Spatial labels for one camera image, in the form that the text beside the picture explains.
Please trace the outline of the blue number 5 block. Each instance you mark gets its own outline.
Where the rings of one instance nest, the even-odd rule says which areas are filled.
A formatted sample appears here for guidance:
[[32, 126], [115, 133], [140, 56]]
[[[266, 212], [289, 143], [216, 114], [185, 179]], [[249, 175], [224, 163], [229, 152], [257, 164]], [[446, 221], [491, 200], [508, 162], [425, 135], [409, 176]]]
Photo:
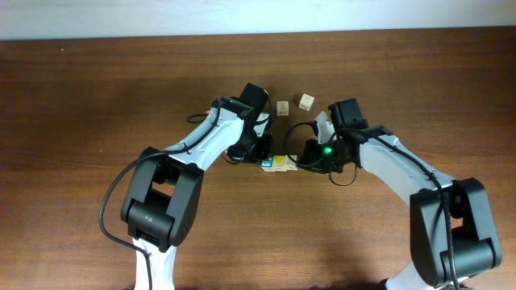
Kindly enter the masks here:
[[267, 159], [263, 159], [260, 163], [260, 167], [265, 171], [265, 172], [274, 172], [275, 169], [273, 167], [273, 157], [268, 157]]

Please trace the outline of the yellow letter wooden block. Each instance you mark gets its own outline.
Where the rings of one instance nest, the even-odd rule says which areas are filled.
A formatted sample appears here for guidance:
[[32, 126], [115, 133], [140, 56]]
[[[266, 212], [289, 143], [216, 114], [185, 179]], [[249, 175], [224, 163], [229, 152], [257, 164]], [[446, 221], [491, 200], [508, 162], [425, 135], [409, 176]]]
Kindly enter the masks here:
[[273, 157], [273, 171], [274, 172], [286, 172], [287, 169], [285, 167], [285, 156], [284, 155], [275, 155]]

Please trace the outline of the wooden block with red side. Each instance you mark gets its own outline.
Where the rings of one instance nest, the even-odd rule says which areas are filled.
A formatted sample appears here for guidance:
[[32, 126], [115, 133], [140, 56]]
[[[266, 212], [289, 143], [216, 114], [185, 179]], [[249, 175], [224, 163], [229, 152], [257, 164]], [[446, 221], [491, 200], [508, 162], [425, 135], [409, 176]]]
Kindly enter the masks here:
[[296, 155], [287, 155], [285, 157], [284, 169], [286, 171], [297, 171], [298, 166], [296, 162], [298, 161], [298, 157]]

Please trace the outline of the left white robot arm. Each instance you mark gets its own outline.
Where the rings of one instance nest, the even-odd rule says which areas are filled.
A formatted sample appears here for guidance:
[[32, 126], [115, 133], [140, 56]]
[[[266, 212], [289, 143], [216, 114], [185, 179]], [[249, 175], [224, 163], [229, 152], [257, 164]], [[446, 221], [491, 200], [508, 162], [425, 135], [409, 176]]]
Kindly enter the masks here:
[[120, 217], [136, 252], [137, 289], [172, 289], [178, 246], [197, 212], [205, 171], [227, 149], [240, 158], [252, 153], [267, 94], [221, 97], [206, 119], [179, 143], [145, 149], [128, 167], [133, 173]]

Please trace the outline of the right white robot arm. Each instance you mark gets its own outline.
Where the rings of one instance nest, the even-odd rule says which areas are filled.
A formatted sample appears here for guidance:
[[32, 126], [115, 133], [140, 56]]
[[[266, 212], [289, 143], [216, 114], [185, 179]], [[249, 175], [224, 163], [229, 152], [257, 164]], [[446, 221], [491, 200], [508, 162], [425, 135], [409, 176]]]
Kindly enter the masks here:
[[333, 109], [307, 124], [301, 168], [331, 175], [346, 164], [383, 181], [410, 208], [411, 261], [379, 289], [461, 289], [498, 267], [501, 246], [485, 186], [458, 180], [410, 152], [384, 126], [369, 126], [357, 109]]

